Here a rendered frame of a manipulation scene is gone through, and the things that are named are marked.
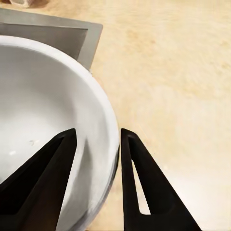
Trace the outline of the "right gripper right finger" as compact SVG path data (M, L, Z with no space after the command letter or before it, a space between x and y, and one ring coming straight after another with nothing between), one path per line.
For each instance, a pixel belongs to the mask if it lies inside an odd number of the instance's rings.
M120 151L124 231L202 231L136 133L121 129ZM139 210L132 161L150 215Z

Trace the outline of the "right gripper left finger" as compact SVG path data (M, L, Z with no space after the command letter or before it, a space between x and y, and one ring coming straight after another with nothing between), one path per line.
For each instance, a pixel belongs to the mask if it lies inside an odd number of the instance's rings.
M0 231L56 231L76 149L62 131L0 183Z

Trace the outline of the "coffee cup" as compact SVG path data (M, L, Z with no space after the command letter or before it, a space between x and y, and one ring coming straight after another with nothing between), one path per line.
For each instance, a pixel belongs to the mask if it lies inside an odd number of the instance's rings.
M0 183L71 128L77 149L56 231L85 231L105 204L119 163L116 116L75 59L35 40L0 35Z

